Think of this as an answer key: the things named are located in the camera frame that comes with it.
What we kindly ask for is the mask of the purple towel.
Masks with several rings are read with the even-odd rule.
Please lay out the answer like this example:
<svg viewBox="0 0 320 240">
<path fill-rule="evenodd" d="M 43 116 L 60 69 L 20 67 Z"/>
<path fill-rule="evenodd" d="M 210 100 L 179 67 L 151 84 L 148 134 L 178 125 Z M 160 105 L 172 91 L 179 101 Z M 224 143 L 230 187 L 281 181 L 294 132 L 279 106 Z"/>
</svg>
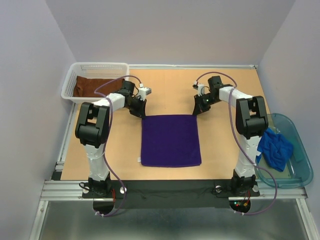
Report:
<svg viewBox="0 0 320 240">
<path fill-rule="evenodd" d="M 147 116 L 141 122 L 140 162 L 145 167 L 183 168 L 202 163 L 197 117 Z"/>
</svg>

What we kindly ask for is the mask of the brown towel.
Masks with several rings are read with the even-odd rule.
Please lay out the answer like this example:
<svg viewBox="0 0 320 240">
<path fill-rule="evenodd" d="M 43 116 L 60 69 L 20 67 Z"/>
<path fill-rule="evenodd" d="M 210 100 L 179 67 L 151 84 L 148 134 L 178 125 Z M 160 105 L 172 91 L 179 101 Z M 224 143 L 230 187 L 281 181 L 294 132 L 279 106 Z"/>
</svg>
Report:
<svg viewBox="0 0 320 240">
<path fill-rule="evenodd" d="M 73 89 L 73 96 L 79 98 L 100 98 L 101 96 L 99 94 L 95 94 L 95 90 L 98 87 L 107 83 L 107 85 L 101 87 L 97 91 L 104 95 L 108 95 L 120 90 L 125 79 L 122 78 L 113 82 L 112 80 L 113 79 L 85 78 L 78 76 L 76 78 L 76 84 Z"/>
</svg>

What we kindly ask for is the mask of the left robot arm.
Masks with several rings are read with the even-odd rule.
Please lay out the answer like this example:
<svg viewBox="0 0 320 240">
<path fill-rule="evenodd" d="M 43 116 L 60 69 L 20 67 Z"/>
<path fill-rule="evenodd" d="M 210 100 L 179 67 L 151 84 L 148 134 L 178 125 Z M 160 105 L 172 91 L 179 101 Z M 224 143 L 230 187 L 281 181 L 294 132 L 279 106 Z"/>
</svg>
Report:
<svg viewBox="0 0 320 240">
<path fill-rule="evenodd" d="M 110 167 L 106 163 L 106 145 L 113 122 L 113 113 L 127 108 L 129 113 L 140 119 L 146 117 L 147 95 L 152 93 L 141 82 L 134 94 L 136 85 L 128 80 L 122 82 L 119 90 L 106 94 L 100 92 L 103 84 L 94 90 L 103 97 L 93 103 L 83 102 L 75 127 L 75 136 L 84 146 L 89 163 L 88 182 L 80 183 L 84 194 L 93 194 L 95 198 L 108 196 L 112 191 Z"/>
</svg>

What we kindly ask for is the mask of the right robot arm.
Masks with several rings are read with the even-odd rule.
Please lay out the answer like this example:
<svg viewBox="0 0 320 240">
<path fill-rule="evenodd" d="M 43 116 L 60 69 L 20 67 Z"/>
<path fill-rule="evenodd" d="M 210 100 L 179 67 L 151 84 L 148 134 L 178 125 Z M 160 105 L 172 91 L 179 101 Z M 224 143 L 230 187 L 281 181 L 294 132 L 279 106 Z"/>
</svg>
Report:
<svg viewBox="0 0 320 240">
<path fill-rule="evenodd" d="M 208 85 L 199 83 L 192 87 L 197 90 L 194 96 L 193 115 L 205 113 L 211 105 L 226 102 L 231 131 L 239 147 L 238 160 L 233 170 L 227 190 L 234 195 L 249 192 L 256 185 L 255 168 L 258 145 L 269 126 L 265 100 L 262 96 L 252 96 L 237 90 L 237 84 L 224 84 L 221 73 L 208 79 Z"/>
</svg>

